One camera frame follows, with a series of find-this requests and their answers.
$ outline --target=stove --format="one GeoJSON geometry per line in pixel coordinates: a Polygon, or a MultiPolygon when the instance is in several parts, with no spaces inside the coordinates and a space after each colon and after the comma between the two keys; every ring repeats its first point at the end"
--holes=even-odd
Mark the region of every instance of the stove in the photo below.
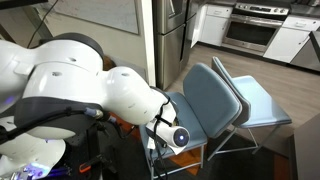
{"type": "Polygon", "coordinates": [[[290,8],[290,2],[274,1],[274,0],[238,0],[237,3],[246,3],[261,6],[270,6],[276,8],[290,8]]]}
{"type": "Polygon", "coordinates": [[[223,44],[263,55],[290,11],[290,3],[238,0],[232,10],[223,44]]]}

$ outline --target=chair backrest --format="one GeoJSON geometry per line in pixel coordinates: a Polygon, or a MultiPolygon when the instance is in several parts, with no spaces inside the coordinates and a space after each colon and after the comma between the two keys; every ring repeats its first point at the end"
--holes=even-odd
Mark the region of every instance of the chair backrest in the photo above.
{"type": "Polygon", "coordinates": [[[218,137],[240,114],[228,85],[205,64],[196,64],[183,81],[184,95],[208,137],[218,137]]]}
{"type": "Polygon", "coordinates": [[[235,126],[238,126],[247,122],[250,118],[250,111],[251,111],[250,102],[241,95],[240,91],[232,82],[231,76],[229,75],[229,73],[227,72],[227,70],[224,68],[224,66],[222,65],[222,63],[217,57],[212,58],[211,68],[229,85],[230,89],[232,89],[234,94],[237,96],[237,98],[241,102],[242,111],[239,117],[232,124],[235,126]]]}

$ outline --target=oven door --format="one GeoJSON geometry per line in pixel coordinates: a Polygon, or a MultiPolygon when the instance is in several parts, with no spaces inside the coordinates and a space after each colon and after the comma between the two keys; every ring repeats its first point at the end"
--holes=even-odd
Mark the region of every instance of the oven door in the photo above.
{"type": "Polygon", "coordinates": [[[231,15],[223,43],[265,52],[283,21],[231,15]]]}

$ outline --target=drawer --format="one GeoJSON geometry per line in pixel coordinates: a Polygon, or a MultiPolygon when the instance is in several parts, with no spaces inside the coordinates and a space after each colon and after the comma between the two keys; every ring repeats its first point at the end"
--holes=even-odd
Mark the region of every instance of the drawer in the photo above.
{"type": "Polygon", "coordinates": [[[208,5],[207,15],[229,18],[232,12],[232,7],[208,5]]]}
{"type": "Polygon", "coordinates": [[[316,31],[320,26],[320,20],[300,16],[288,16],[282,27],[304,31],[316,31]]]}

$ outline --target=white cabinet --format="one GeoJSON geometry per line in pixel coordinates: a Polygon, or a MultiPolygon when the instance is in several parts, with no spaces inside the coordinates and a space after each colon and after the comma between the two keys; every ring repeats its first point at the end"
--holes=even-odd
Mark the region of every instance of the white cabinet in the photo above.
{"type": "Polygon", "coordinates": [[[201,42],[221,46],[228,24],[227,18],[207,16],[201,35],[201,42]]]}
{"type": "Polygon", "coordinates": [[[191,47],[193,47],[200,39],[203,23],[206,17],[208,5],[202,6],[197,12],[196,24],[193,31],[191,47]]]}
{"type": "Polygon", "coordinates": [[[221,46],[232,7],[208,5],[200,41],[221,46]]]}
{"type": "Polygon", "coordinates": [[[308,31],[280,28],[263,57],[290,63],[309,40],[308,31]]]}
{"type": "Polygon", "coordinates": [[[263,57],[290,63],[309,40],[320,21],[314,18],[289,16],[274,37],[263,57]]]}

